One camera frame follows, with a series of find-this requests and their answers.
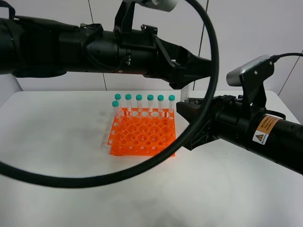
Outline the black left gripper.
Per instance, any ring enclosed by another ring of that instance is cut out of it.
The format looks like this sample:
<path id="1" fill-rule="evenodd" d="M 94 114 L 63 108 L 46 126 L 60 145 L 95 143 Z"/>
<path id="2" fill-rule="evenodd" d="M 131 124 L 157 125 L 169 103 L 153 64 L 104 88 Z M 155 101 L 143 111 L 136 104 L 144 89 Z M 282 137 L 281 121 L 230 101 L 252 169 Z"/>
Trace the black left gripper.
<path id="1" fill-rule="evenodd" d="M 209 68 L 211 60 L 190 54 L 182 46 L 158 38 L 158 29 L 143 26 L 143 30 L 114 29 L 119 67 L 114 73 L 140 74 L 146 78 L 169 79 L 169 86 L 182 89 L 186 85 L 210 76 L 204 70 L 188 71 L 186 68 Z"/>

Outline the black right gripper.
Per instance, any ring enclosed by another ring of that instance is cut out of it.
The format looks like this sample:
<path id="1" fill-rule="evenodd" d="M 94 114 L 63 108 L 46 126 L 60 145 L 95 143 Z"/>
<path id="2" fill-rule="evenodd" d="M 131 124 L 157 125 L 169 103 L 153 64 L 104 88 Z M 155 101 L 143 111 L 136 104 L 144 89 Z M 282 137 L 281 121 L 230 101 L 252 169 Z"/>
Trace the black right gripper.
<path id="1" fill-rule="evenodd" d="M 177 113 L 188 123 L 195 120 L 200 106 L 186 102 L 176 103 Z M 212 99 L 206 119 L 184 147 L 193 150 L 218 139 L 240 146 L 244 142 L 250 121 L 249 104 L 231 95 L 216 96 Z"/>

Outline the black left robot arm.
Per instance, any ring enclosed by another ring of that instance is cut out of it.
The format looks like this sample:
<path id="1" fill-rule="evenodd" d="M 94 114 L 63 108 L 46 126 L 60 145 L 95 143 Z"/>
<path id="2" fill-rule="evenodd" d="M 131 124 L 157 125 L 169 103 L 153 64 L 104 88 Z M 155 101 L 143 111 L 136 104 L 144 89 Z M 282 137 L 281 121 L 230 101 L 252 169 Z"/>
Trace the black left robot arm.
<path id="1" fill-rule="evenodd" d="M 55 20 L 16 16 L 9 11 L 0 20 L 0 72 L 17 78 L 53 78 L 67 72 L 139 74 L 162 79 L 173 89 L 209 77 L 210 60 L 158 37 L 154 26 L 134 30 L 135 5 L 171 11 L 171 0 L 124 0 L 115 17 L 114 29 L 101 24 L 68 25 Z"/>

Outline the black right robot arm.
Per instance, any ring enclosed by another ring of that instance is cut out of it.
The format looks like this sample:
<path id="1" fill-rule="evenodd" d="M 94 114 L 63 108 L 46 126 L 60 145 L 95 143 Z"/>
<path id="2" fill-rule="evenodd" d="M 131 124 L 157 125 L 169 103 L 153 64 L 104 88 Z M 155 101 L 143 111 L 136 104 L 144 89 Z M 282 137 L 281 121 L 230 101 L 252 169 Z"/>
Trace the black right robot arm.
<path id="1" fill-rule="evenodd" d="M 242 102 L 234 96 L 215 96 L 206 120 L 184 147 L 193 150 L 222 139 L 302 174 L 302 125 L 264 107 L 251 106 L 250 113 L 242 115 Z"/>

